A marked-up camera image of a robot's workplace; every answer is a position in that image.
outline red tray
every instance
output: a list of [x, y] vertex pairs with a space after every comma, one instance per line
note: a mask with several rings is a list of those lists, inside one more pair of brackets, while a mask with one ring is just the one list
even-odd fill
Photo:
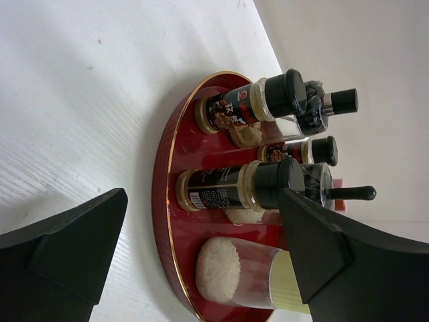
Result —
[[152, 186], [155, 239], [166, 276], [182, 304], [201, 321], [264, 322], [272, 310], [229, 307], [204, 300], [196, 288], [194, 269], [199, 249], [213, 236], [230, 236], [286, 249], [277, 225], [234, 225], [221, 210], [184, 211], [174, 185], [188, 169], [246, 164], [256, 149], [237, 150], [227, 131], [206, 135], [194, 120], [195, 100], [249, 84], [234, 72], [218, 72], [204, 79], [173, 112], [158, 148]]

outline white table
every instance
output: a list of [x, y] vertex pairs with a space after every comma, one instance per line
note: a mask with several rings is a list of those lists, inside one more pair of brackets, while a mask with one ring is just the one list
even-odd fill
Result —
[[219, 70], [281, 72], [250, 0], [0, 2], [0, 233], [129, 196], [92, 322], [196, 321], [158, 259], [151, 178], [171, 112]]

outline product label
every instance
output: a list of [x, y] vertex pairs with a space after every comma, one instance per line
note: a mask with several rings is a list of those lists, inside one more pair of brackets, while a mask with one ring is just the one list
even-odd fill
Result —
[[229, 129], [259, 121], [250, 103], [250, 86], [245, 85], [207, 100], [207, 119], [214, 129]]
[[274, 144], [267, 147], [266, 159], [267, 162], [277, 162], [281, 161], [284, 158], [294, 158], [299, 163], [302, 161], [301, 153], [302, 142], [293, 143], [293, 144]]
[[240, 209], [241, 166], [194, 172], [188, 181], [188, 196], [197, 209]]

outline barcode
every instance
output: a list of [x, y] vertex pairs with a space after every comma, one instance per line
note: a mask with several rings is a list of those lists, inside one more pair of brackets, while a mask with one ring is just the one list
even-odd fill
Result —
[[206, 207], [203, 205], [200, 194], [199, 193], [189, 193], [190, 200], [194, 204], [195, 208], [197, 209], [206, 209]]

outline white wall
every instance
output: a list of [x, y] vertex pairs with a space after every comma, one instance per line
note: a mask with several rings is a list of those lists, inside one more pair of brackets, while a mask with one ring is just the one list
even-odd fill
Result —
[[378, 192], [348, 215], [429, 242], [429, 1], [255, 3], [283, 70], [359, 92], [358, 114], [332, 117], [327, 132], [339, 145], [334, 174]]

